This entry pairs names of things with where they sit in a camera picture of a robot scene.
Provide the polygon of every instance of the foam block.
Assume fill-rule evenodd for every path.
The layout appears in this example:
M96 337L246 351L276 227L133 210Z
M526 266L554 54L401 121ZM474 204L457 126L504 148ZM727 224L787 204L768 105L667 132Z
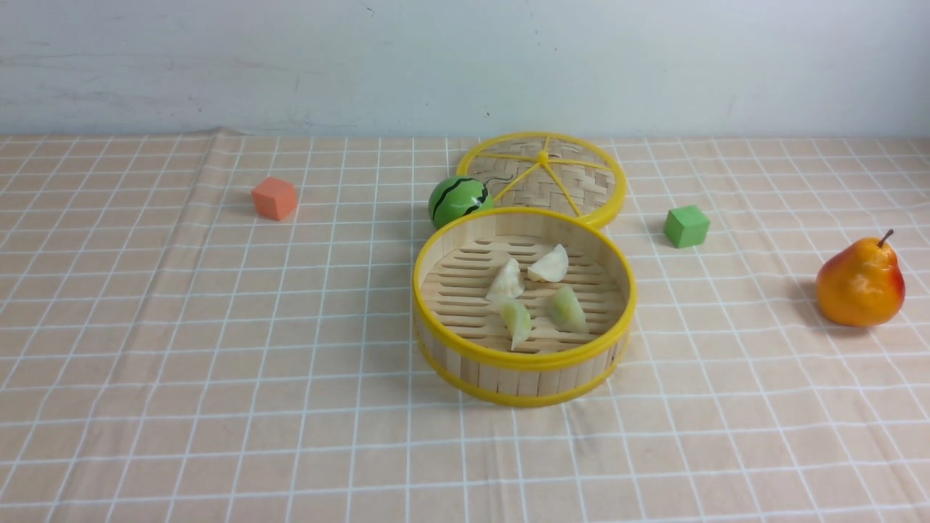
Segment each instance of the foam block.
M281 221L297 208L297 189L287 181L269 177L252 189L252 201L260 216Z
M711 220L698 206L674 208L665 217L665 236L677 248L693 247L704 243Z

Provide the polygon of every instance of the bamboo steamer lid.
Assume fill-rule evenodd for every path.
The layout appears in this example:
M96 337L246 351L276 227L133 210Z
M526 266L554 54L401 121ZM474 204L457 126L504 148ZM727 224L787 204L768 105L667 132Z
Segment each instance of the bamboo steamer lid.
M556 133L499 136L471 149L456 174L483 181L495 207L552 210L601 229L627 193L617 160L587 141Z

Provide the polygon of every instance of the toy pear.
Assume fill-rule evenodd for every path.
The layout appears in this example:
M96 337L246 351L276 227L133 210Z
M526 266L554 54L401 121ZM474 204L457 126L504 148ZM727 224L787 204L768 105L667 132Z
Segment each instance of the toy pear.
M833 256L817 273L817 304L830 321L875 327L904 305L904 277L887 240L862 238Z

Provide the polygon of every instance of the toy fruit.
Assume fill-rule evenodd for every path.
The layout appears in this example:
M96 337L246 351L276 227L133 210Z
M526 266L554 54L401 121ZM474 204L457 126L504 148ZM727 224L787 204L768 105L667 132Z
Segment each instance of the toy fruit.
M484 182L468 176L453 176L440 181L430 194L430 221L436 229L476 210L494 206Z
M904 277L897 255L882 239L863 238L827 260L817 273L817 304L830 321L874 327L904 304Z

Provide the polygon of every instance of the yellow rim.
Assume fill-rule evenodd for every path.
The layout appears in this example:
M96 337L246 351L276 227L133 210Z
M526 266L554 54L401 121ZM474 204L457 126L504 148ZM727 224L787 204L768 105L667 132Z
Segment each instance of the yellow rim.
M591 381L581 385L580 387L575 387L572 390L551 396L512 396L508 394L494 393L487 389L472 385L471 383L464 382L458 376L454 376L448 370L443 369L443 367L440 366L435 359L433 359L429 351L426 350L426 345L423 344L423 340L419 337L419 333L417 333L417 344L419 345L420 353L423 354L426 362L430 364L430 367L435 370L436 374L439 374L439 377L445 380L445 382L449 383L453 387L456 387L463 393L490 403L496 403L506 407L533 408L548 407L550 405L564 403L565 401L575 399L576 397L584 396L590 391L596 389L598 385L606 381L607 378L609 378L610 375L614 373L614 370L617 369L617 365L620 364L620 360L623 359L624 354L627 352L627 347L630 345L630 339L628 338L623 343L623 346L620 347L619 354L617 354L614 362L610 364L610 367L608 367L607 370L591 379Z
M572 225L581 227L592 235L597 236L598 239L604 242L604 244L611 249L611 252L620 259L620 263L626 270L630 280L630 298L627 300L627 306L624 309L623 314L620 315L620 319L617 320L617 323L615 323L613 327L601 335L601 337L579 345L578 347L573 347L566 351L554 354L532 355L502 353L500 351L483 347L478 343L462 338L453 332L450 328L443 325L426 306L426 300L423 298L422 292L420 292L417 280L420 271L423 269L423 258L426 256L426 253L430 250L432 245L439 241L439 239L442 238L443 235L449 230L454 227L458 227L467 221L486 217L490 214L505 214L512 212L541 214L543 216L555 218L556 220L567 221ZM419 319L425 323L426 328L432 333L433 336L436 337L439 342L441 342L446 347L456 351L460 355L477 361L478 363L484 363L494 367L512 370L544 371L562 369L597 356L601 352L616 344L620 337L622 337L623 334L629 330L630 323L632 322L633 318L633 311L636 309L637 301L636 280L633 277L633 271L630 267L630 263L627 261L626 256L624 256L623 253L620 252L620 250L617 248L617 246L614 245L614 242L610 241L610 238L587 223L579 222L578 220L568 218L558 212L541 208L492 208L482 212L470 214L448 223L445 227L433 234L430 239L426 241L426 245L424 245L423 248L419 251L417 262L414 265L412 283L414 307L419 316Z
M542 147L542 151L539 156L536 158L531 158L529 156L520 156L518 154L493 154L493 153L482 153L485 149L492 145L497 145L503 141L514 140L518 138L544 138L545 142ZM589 162L584 162L581 160L566 160L564 158L549 158L547 152L549 151L549 142L551 139L557 139L561 141L568 141L570 143L575 143L580 145L593 153L597 154L604 162L607 164L607 167L614 172L614 193L607 198L607 201L600 206L597 210L591 214L581 214L581 211L578 209L578 205L575 200L572 198L571 194L565 189L565 186L562 185L562 181L558 179L558 176L552 172L549 164L572 164L580 165L585 167L595 167L595 168L604 168L604 166L597 166ZM543 168L547 174L555 181L555 184L559 187L562 193L565 195L565 199L568 200L568 205L571 206L572 210L575 211L577 220L582 221L594 227L595 229L601 229L610 223L616 216L620 213L620 210L623 208L623 201L627 195L627 178L623 172L623 168L620 167L620 164L617 163L617 160L607 154L597 145L590 143L589 141L584 141L573 136L568 136L565 134L551 133L551 132L518 132L512 134L505 134L503 136L498 136L489 141L483 141L477 146L468 151L467 154L458 162L458 168L456 169L457 176L467 176L468 167L472 164L472 161L477 157L487 157L487 158L505 158L510 160L523 160L527 162L532 162L533 165L520 173L511 183L504 187L499 193L495 194L494 201L499 201L500 197L504 193L508 192L516 183L522 180L526 175L531 171L536 170L537 168Z

